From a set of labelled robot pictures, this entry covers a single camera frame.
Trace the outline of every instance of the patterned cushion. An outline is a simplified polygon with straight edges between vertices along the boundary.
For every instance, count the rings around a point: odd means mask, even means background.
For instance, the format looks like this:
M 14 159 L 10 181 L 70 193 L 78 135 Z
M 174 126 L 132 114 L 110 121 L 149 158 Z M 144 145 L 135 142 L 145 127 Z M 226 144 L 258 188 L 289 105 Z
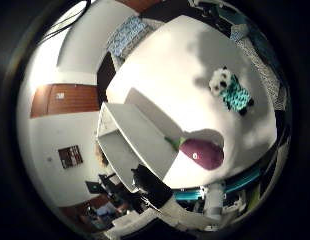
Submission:
M 138 43 L 140 43 L 151 32 L 153 32 L 153 30 L 149 26 L 146 26 L 142 31 L 139 32 L 139 34 L 137 34 L 130 42 L 127 43 L 127 45 L 123 48 L 120 57 L 126 59 L 127 56 L 138 45 Z
M 146 23 L 138 17 L 129 17 L 108 40 L 106 44 L 108 51 L 117 57 L 126 58 L 129 50 L 125 48 L 128 45 L 131 48 L 132 42 L 139 42 L 147 34 L 146 27 Z
M 249 32 L 249 29 L 246 24 L 233 25 L 231 27 L 231 36 L 230 39 L 234 42 L 241 40 L 246 37 Z

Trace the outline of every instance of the wooden door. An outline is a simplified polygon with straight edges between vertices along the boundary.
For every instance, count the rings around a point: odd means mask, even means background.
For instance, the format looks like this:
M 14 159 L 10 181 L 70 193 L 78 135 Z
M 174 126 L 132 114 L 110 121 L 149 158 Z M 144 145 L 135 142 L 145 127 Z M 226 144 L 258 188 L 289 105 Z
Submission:
M 49 84 L 36 90 L 32 103 L 31 118 L 98 110 L 96 86 Z

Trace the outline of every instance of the teal object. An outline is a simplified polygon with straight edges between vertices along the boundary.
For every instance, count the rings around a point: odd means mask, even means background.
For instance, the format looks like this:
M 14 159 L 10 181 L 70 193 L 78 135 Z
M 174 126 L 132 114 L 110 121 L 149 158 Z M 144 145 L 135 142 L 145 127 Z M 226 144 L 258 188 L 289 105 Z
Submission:
M 243 178 L 241 178 L 237 182 L 226 185 L 225 193 L 226 194 L 231 193 L 231 192 L 237 191 L 237 190 L 245 187 L 249 183 L 256 180 L 260 175 L 261 175 L 260 169 L 255 169 L 254 171 L 250 172 L 248 175 L 244 176 Z
M 221 92 L 221 96 L 228 109 L 236 112 L 245 108 L 251 99 L 248 91 L 238 83 L 234 74 L 231 76 L 231 84 Z
M 228 184 L 225 187 L 225 193 L 229 194 L 234 191 L 238 191 L 248 184 L 252 183 L 256 179 L 261 176 L 260 169 L 255 169 L 252 172 L 248 173 L 246 176 L 243 176 L 240 180 Z M 174 197 L 177 201 L 196 201 L 198 198 L 201 198 L 201 191 L 198 190 L 191 190 L 191 191 L 176 191 L 174 192 Z
M 177 201 L 194 201 L 201 196 L 200 190 L 174 192 L 174 197 Z

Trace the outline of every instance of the white wall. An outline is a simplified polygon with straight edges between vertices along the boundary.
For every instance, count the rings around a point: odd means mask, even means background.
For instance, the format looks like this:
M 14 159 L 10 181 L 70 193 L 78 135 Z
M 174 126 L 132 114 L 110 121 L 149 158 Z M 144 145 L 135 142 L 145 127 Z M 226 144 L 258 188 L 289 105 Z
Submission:
M 96 1 L 70 30 L 58 60 L 61 71 L 96 73 L 109 36 L 133 14 L 133 9 L 114 0 Z
M 114 15 L 114 11 L 119 11 L 118 15 Z M 102 59 L 95 45 L 108 38 L 116 26 L 132 13 L 133 10 L 123 4 L 110 0 L 96 1 L 84 15 L 85 18 L 73 27 L 72 34 L 66 40 L 69 30 L 38 47 L 26 70 L 17 106 L 18 139 L 26 170 L 35 188 L 57 215 L 56 206 L 73 205 L 95 196 L 89 194 L 84 181 L 96 181 L 97 174 L 103 171 L 94 155 L 94 130 L 98 112 L 30 119 L 33 96 L 36 88 L 42 84 L 96 85 L 97 70 L 90 72 L 92 68 L 88 68 L 94 66 L 96 69 L 98 61 Z M 66 67 L 61 69 L 56 65 L 64 41 L 65 62 L 62 63 L 65 65 L 61 66 Z M 71 145 L 79 145 L 84 163 L 64 170 L 57 150 Z
M 97 174 L 102 172 L 94 151 L 97 111 L 30 119 L 38 85 L 93 84 L 90 74 L 60 73 L 55 69 L 62 39 L 60 35 L 37 49 L 26 71 L 17 106 L 18 139 L 24 164 L 43 200 L 54 206 L 69 206 L 93 198 L 95 195 L 88 193 L 84 181 L 96 181 Z M 84 163 L 64 170 L 57 150 L 71 145 L 79 145 Z
M 30 120 L 34 164 L 42 184 L 57 206 L 70 206 L 93 198 L 85 180 L 97 181 L 103 169 L 95 157 L 98 112 L 60 114 Z M 58 149 L 78 145 L 83 163 L 64 169 Z

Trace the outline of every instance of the black device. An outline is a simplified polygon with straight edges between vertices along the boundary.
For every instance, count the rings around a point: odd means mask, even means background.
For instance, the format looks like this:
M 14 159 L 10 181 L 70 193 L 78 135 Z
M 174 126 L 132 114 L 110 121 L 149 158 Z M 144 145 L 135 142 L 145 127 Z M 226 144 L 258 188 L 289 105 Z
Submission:
M 88 188 L 88 191 L 91 194 L 101 194 L 101 193 L 107 194 L 105 189 L 98 182 L 85 181 L 85 183 L 86 183 L 86 186 Z

